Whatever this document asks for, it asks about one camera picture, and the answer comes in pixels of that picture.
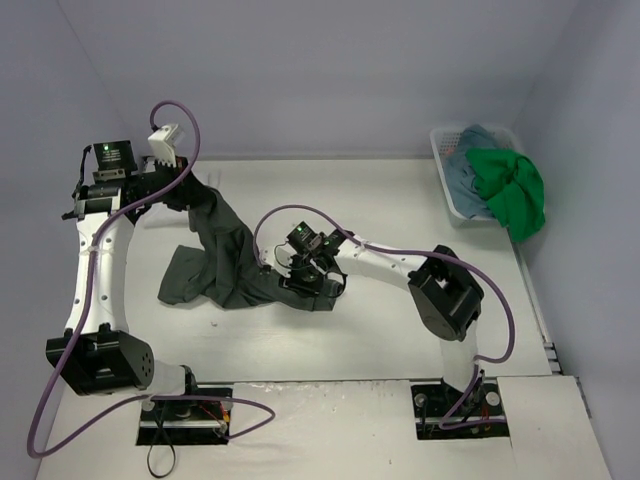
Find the light blue cloth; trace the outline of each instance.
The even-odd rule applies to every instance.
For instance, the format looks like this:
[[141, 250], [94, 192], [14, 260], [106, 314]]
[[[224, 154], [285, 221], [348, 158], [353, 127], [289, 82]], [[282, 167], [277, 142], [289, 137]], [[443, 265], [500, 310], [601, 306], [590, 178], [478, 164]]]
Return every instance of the light blue cloth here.
[[454, 152], [444, 161], [444, 178], [449, 186], [451, 200], [456, 210], [467, 218], [494, 218], [487, 202], [478, 196], [473, 182], [476, 172], [467, 160], [470, 148], [499, 148], [493, 136], [480, 125], [472, 125], [460, 135]]

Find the white wall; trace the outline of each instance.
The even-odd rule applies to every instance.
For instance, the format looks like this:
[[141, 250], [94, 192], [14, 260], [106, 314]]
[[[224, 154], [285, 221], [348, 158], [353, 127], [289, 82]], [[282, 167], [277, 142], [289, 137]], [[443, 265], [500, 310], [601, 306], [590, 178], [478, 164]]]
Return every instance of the white wall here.
[[0, 476], [22, 480], [39, 465], [26, 437], [52, 370], [45, 341], [62, 333], [75, 285], [75, 226], [60, 214], [82, 148], [128, 135], [55, 2], [4, 5], [0, 31]]
[[442, 122], [510, 125], [576, 3], [60, 0], [138, 145], [175, 97], [204, 153], [239, 156], [424, 154]]
[[546, 182], [527, 260], [616, 480], [640, 473], [640, 3], [581, 0], [516, 126]]

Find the white floor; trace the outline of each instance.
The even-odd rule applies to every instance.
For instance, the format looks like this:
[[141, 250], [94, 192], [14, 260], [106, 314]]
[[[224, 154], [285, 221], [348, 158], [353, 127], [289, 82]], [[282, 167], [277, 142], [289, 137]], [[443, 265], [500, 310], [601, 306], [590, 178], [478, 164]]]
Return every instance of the white floor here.
[[[407, 381], [240, 384], [234, 396], [274, 408], [274, 422], [227, 446], [178, 447], [172, 480], [610, 480], [571, 377], [499, 380], [511, 438], [418, 441]], [[114, 398], [66, 389], [56, 442]], [[124, 407], [42, 462], [38, 480], [139, 480], [148, 447], [135, 447], [139, 407]], [[232, 410], [234, 431], [264, 418]], [[156, 447], [152, 465], [170, 465]]]
[[[432, 160], [318, 160], [201, 162], [220, 172], [220, 191], [253, 228], [269, 209], [306, 203], [324, 210], [365, 238], [398, 248], [433, 249], [439, 243], [488, 273], [506, 292], [517, 322], [512, 359], [489, 365], [497, 375], [548, 375], [549, 365], [518, 263], [506, 231], [456, 230], [446, 217]], [[305, 211], [276, 214], [261, 245], [281, 243], [305, 220], [332, 229]], [[417, 379], [442, 376], [437, 340], [420, 321], [410, 296], [373, 280], [350, 277], [333, 312], [305, 313], [283, 305], [222, 311], [201, 298], [167, 307], [156, 296], [179, 244], [199, 247], [185, 227], [136, 227], [127, 269], [127, 319], [156, 358], [191, 366], [201, 381], [316, 381]], [[507, 342], [505, 316], [485, 287], [478, 324], [479, 350], [499, 356]]]
[[[226, 447], [178, 448], [170, 478], [610, 480], [574, 379], [550, 374], [506, 232], [453, 229], [433, 161], [202, 162], [197, 169], [221, 173], [220, 190], [250, 227], [273, 207], [306, 203], [365, 238], [403, 248], [446, 244], [485, 270], [506, 292], [517, 323], [513, 358], [487, 367], [499, 376], [511, 438], [416, 440], [406, 379], [439, 378], [442, 362], [404, 291], [352, 277], [330, 313], [282, 305], [224, 312], [207, 299], [170, 308], [156, 299], [166, 266], [178, 244], [199, 246], [198, 239], [186, 227], [142, 224], [128, 257], [131, 332], [158, 359], [191, 366], [200, 381], [235, 382], [235, 397], [278, 414]], [[300, 220], [328, 229], [307, 212], [286, 212], [265, 225], [260, 244], [279, 243]], [[479, 350], [498, 356], [507, 341], [505, 317], [485, 293]], [[392, 380], [367, 381], [380, 379]], [[250, 383], [293, 380], [307, 383]], [[116, 400], [77, 397], [66, 388], [50, 444]], [[135, 404], [113, 413], [45, 459], [38, 480], [147, 478], [147, 448], [134, 446], [138, 415]], [[262, 415], [238, 406], [232, 427]], [[154, 450], [158, 470], [169, 459], [168, 449]]]

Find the plastic basket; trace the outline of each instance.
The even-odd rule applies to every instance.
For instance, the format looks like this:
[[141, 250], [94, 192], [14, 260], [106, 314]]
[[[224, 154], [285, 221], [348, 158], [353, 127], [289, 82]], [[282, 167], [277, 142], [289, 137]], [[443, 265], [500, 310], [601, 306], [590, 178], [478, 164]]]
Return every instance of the plastic basket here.
[[[494, 136], [498, 142], [500, 148], [511, 149], [517, 152], [523, 153], [522, 145], [518, 141], [513, 132], [507, 128], [491, 125], [482, 125], [487, 131]], [[431, 130], [431, 148], [433, 149], [433, 155], [436, 159], [436, 165], [438, 166], [438, 173], [440, 174], [440, 183], [444, 190], [444, 196], [447, 200], [447, 207], [449, 213], [449, 221], [454, 227], [500, 227], [500, 223], [495, 218], [474, 217], [467, 218], [456, 210], [451, 199], [451, 192], [447, 181], [444, 178], [444, 163], [447, 161], [447, 157], [456, 149], [458, 142], [460, 141], [460, 135], [467, 127], [465, 126], [450, 126], [440, 127]]]

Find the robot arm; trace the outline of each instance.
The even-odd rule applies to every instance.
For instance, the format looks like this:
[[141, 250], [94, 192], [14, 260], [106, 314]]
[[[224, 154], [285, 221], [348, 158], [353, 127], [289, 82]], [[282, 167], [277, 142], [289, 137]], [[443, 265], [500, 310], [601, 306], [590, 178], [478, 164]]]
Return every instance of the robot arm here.
[[[186, 159], [175, 157], [173, 143], [178, 128], [169, 125], [158, 129], [149, 139], [154, 153], [155, 170], [139, 175], [129, 142], [94, 145], [98, 171], [94, 184], [74, 192], [74, 210], [63, 216], [75, 218], [79, 236], [76, 292], [64, 336], [47, 341], [47, 359], [56, 366], [82, 316], [89, 275], [89, 254], [97, 250], [94, 288], [78, 343], [61, 372], [65, 381], [79, 395], [112, 392], [182, 394], [192, 381], [186, 367], [158, 361], [151, 347], [130, 335], [124, 311], [125, 269], [129, 242], [140, 216], [150, 204], [120, 216], [103, 233], [98, 245], [92, 240], [117, 210], [158, 192], [180, 175]], [[184, 210], [214, 200], [215, 195], [192, 174], [155, 202]]]
[[[98, 245], [92, 239], [113, 212], [159, 192], [176, 179], [187, 165], [176, 157], [173, 142], [180, 136], [177, 125], [159, 128], [149, 138], [157, 155], [155, 171], [134, 175], [136, 169], [129, 142], [94, 145], [99, 169], [95, 183], [82, 186], [74, 194], [75, 208], [63, 218], [77, 219], [79, 261], [76, 294], [64, 336], [47, 341], [47, 358], [57, 365], [76, 330], [85, 305], [89, 254], [97, 250], [94, 288], [87, 321], [78, 343], [61, 372], [79, 395], [115, 391], [153, 394], [181, 394], [193, 382], [188, 368], [166, 365], [153, 356], [151, 347], [128, 333], [124, 311], [126, 257], [133, 229], [139, 217], [150, 208], [144, 205], [111, 222]], [[215, 195], [192, 174], [155, 201], [184, 210]], [[296, 250], [281, 286], [303, 296], [318, 295], [330, 273], [362, 275], [407, 290], [423, 324], [440, 339], [444, 381], [463, 391], [474, 376], [477, 355], [475, 327], [484, 292], [463, 268], [438, 259], [420, 256], [381, 254], [346, 241], [339, 231], [326, 236], [316, 234], [305, 223], [287, 237]], [[455, 256], [447, 247], [439, 253]], [[277, 261], [268, 262], [282, 269]]]
[[[283, 266], [286, 262], [275, 258], [275, 253], [263, 261], [286, 275], [285, 288], [302, 294], [320, 292], [330, 273], [361, 275], [406, 290], [424, 326], [440, 340], [444, 382], [464, 391], [474, 376], [482, 288], [464, 268], [435, 258], [374, 252], [366, 248], [365, 240], [355, 237], [362, 246], [346, 240], [337, 230], [329, 236], [317, 234], [302, 222], [287, 236], [296, 251], [288, 259], [289, 268]], [[456, 256], [441, 245], [435, 252]]]

